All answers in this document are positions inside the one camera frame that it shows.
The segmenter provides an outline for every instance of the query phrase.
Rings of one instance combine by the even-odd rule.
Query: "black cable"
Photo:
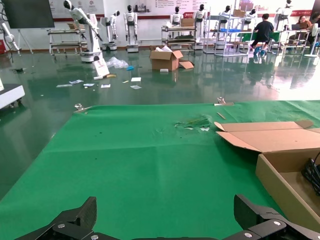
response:
[[[301,174],[311,184],[317,196],[320,196],[320,164],[316,165],[317,158],[320,156],[320,152],[315,156],[315,159],[309,158],[305,164]]]

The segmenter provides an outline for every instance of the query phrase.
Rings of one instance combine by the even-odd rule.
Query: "desk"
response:
[[[309,119],[320,101],[95,106],[74,113],[0,203],[0,236],[12,240],[97,197],[96,232],[121,240],[223,239],[241,230],[235,194],[279,208],[255,175],[258,153],[234,147],[221,123]],[[223,120],[217,112],[226,117]],[[209,131],[175,127],[208,116]]]

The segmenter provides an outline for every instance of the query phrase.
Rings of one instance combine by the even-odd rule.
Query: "reflective floor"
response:
[[[12,64],[0,55],[0,77],[3,83],[22,84],[23,106],[0,110],[0,199],[38,156],[55,133],[70,118],[75,104],[148,105],[216,103],[267,100],[319,100],[319,58],[302,55],[268,54],[265,59],[249,57],[214,57],[202,52],[184,53],[194,69],[160,73],[151,70],[150,51],[127,54],[125,51],[104,53],[106,60],[115,56],[134,70],[110,68],[115,78],[93,80],[91,64],[81,63],[79,56],[57,56],[48,53],[23,53],[13,56]],[[23,73],[12,71],[24,68]],[[131,84],[133,77],[141,82]],[[84,88],[79,83],[56,88],[69,81],[95,83]],[[101,88],[101,84],[111,84]],[[139,85],[141,89],[130,86]]]

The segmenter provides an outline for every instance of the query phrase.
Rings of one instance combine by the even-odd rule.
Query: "man in black shirt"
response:
[[[263,57],[266,54],[266,49],[270,42],[270,33],[274,31],[274,26],[271,22],[268,21],[269,14],[265,13],[262,15],[262,22],[260,22],[255,28],[254,31],[258,31],[256,38],[251,45],[251,48],[254,49],[254,54],[259,52],[259,48],[256,47],[258,43],[264,43],[264,47],[261,51],[261,56]]]

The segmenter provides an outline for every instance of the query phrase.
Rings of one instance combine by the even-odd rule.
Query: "banner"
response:
[[[103,0],[72,0],[76,8],[80,8],[86,14],[104,15]],[[49,0],[53,19],[70,19],[69,10],[64,7],[64,0]]]

